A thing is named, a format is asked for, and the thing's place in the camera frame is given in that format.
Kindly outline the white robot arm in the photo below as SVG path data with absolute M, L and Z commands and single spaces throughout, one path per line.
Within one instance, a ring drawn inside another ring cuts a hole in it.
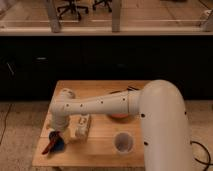
M 187 111 L 180 90 L 153 80 L 133 91 L 87 98 L 62 89 L 50 103 L 52 127 L 65 130 L 76 114 L 129 114 L 141 119 L 146 171 L 195 171 Z

